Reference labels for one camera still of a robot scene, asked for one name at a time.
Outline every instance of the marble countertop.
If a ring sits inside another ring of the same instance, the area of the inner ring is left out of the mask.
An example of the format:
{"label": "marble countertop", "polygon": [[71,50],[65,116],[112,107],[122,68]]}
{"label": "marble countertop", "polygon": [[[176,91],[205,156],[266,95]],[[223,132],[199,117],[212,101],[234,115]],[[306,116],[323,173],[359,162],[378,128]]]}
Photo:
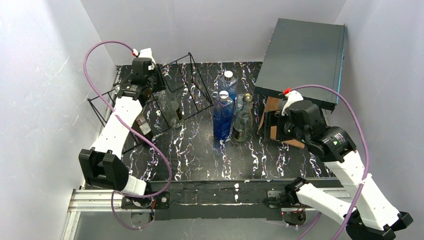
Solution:
{"label": "marble countertop", "polygon": [[[238,78],[237,92],[253,94],[261,65],[261,62],[198,63],[198,71],[194,69],[193,76],[194,81],[205,91],[199,78],[201,75],[211,94],[217,89],[219,77],[224,71],[230,70]],[[171,89],[183,86],[183,78],[188,81],[191,79],[190,65],[180,64],[180,67],[182,75],[176,64],[162,69]],[[131,66],[123,66],[120,69],[120,77],[123,78],[130,73]],[[204,110],[188,118],[182,127],[168,130],[153,102],[147,104],[143,112],[154,134],[154,144],[170,161],[173,181],[334,177],[333,173],[306,149],[277,141],[264,142],[263,138],[256,134],[266,102],[265,96],[253,94],[253,128],[248,140],[238,143],[230,139],[214,140],[213,107],[208,108],[209,102],[194,85],[183,86],[174,94],[177,100],[181,100],[185,117],[196,113],[196,107],[198,110]],[[130,173],[148,181],[166,180],[167,167],[152,148],[140,145],[125,152],[135,145],[134,138],[128,135],[122,161]]]}

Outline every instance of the gray box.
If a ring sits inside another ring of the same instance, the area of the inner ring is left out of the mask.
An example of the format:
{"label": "gray box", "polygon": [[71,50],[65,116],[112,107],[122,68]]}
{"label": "gray box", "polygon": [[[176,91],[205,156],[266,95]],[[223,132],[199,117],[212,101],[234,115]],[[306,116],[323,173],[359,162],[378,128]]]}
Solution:
{"label": "gray box", "polygon": [[[345,26],[279,18],[255,84],[255,93],[274,98],[286,88],[317,84],[340,90]],[[304,98],[334,110],[338,98],[317,88]]]}

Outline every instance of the bottle cap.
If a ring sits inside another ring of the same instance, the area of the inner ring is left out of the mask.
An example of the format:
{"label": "bottle cap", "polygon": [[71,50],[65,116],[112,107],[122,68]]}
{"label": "bottle cap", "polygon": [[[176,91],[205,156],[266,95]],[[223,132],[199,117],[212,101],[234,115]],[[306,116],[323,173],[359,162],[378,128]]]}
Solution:
{"label": "bottle cap", "polygon": [[226,100],[228,98],[228,92],[227,91],[220,91],[219,92],[219,98],[221,100]]}
{"label": "bottle cap", "polygon": [[224,78],[225,78],[225,80],[230,81],[232,77],[233,77],[233,72],[232,71],[225,71],[224,72]]}
{"label": "bottle cap", "polygon": [[246,103],[250,103],[250,102],[252,102],[253,97],[252,97],[252,95],[251,95],[250,93],[246,93],[246,94],[244,95],[243,99],[244,99],[244,101],[245,101]]}

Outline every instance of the blue glass bottle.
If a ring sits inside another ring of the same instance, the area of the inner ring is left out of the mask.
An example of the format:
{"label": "blue glass bottle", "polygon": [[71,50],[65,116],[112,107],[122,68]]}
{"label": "blue glass bottle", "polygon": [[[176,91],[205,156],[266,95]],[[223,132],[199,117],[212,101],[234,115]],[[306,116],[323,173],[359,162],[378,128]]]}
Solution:
{"label": "blue glass bottle", "polygon": [[220,91],[218,98],[213,101],[213,135],[219,140],[230,135],[233,103],[227,91]]}
{"label": "blue glass bottle", "polygon": [[225,71],[224,75],[218,81],[218,93],[227,91],[229,97],[235,101],[237,95],[237,78],[233,76],[232,71]]}

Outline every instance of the white wall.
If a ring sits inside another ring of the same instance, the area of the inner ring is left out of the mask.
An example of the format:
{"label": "white wall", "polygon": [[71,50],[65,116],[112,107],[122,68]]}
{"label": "white wall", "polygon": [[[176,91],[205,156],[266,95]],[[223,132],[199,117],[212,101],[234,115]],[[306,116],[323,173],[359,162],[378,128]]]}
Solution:
{"label": "white wall", "polygon": [[[370,172],[387,199],[414,223],[398,239],[423,239],[424,1],[347,0],[341,94],[356,111],[370,151]],[[360,146],[347,109],[330,117]]]}
{"label": "white wall", "polygon": [[[100,37],[80,1],[1,1],[0,32],[0,238],[57,240],[82,180],[78,154],[100,125],[82,70]],[[106,49],[89,62],[110,89]]]}
{"label": "white wall", "polygon": [[[346,0],[81,0],[102,40],[152,48],[159,63],[263,61],[278,18],[332,24]],[[132,58],[107,46],[116,65]]]}

